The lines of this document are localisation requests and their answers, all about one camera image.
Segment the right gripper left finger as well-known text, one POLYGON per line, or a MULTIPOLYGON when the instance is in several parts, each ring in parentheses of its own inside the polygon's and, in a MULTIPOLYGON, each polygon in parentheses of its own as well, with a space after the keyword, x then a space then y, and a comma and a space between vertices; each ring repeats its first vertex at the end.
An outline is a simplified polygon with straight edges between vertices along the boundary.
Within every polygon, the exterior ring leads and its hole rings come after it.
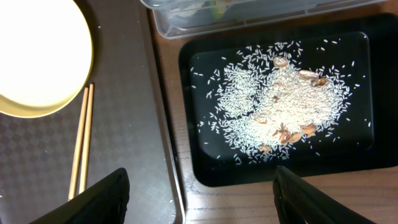
POLYGON ((33 224, 123 224, 129 202, 129 177, 118 168, 33 224))

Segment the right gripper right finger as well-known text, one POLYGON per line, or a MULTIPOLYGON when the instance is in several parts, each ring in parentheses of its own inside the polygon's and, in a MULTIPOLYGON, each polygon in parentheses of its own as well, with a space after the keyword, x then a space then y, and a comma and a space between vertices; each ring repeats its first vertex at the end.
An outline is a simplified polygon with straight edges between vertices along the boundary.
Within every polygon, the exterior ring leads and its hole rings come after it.
POLYGON ((283 166, 277 166, 272 188, 282 224, 372 223, 283 166))

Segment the wooden chopstick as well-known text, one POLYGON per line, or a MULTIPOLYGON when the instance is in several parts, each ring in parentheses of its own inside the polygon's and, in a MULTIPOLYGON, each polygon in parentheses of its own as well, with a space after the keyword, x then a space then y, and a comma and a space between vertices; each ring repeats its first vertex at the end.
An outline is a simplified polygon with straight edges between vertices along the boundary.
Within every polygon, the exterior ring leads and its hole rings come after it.
POLYGON ((94 84, 90 84, 88 90, 88 102, 86 109, 85 119, 85 130, 83 138, 83 151, 81 156, 81 174, 80 174, 80 185, 79 193, 83 193, 86 190, 87 179, 88 179, 88 162, 90 155, 90 142, 91 142, 91 124, 92 124, 92 113, 93 113, 93 96, 94 84))
POLYGON ((81 104, 78 129, 77 129, 77 134, 76 134, 68 200, 73 199, 76 194, 77 178, 78 178, 78 173, 79 173, 79 168, 80 168, 81 147, 82 147, 82 143, 83 143, 83 132, 84 132, 84 127, 85 127, 85 116, 86 116, 87 103, 88 103, 88 93, 89 93, 89 88, 85 87, 84 93, 83 93, 83 100, 82 100, 82 104, 81 104))

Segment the rice and nut shells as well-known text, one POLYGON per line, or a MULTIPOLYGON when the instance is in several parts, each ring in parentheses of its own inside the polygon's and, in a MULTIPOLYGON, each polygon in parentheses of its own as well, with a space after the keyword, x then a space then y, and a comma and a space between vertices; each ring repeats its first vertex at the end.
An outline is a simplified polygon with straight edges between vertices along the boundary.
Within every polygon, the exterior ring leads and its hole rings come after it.
POLYGON ((241 166, 369 148, 368 56, 360 33, 193 54, 199 152, 241 166))

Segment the yellow plate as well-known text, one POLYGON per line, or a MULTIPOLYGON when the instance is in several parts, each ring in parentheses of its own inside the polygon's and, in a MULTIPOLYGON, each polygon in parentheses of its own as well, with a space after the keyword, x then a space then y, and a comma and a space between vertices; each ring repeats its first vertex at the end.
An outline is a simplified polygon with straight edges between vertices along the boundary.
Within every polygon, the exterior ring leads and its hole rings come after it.
POLYGON ((92 64, 90 28, 75 1, 1 1, 1 113, 59 111, 85 86, 92 64))

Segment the green snack wrapper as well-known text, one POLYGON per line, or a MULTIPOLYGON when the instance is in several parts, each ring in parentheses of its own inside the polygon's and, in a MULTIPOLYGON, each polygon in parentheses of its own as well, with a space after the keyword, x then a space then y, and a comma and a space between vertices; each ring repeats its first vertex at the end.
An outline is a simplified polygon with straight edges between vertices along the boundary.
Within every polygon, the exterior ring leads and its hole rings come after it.
POLYGON ((223 4, 223 1, 210 1, 210 11, 214 19, 221 19, 225 12, 228 10, 228 7, 223 4))

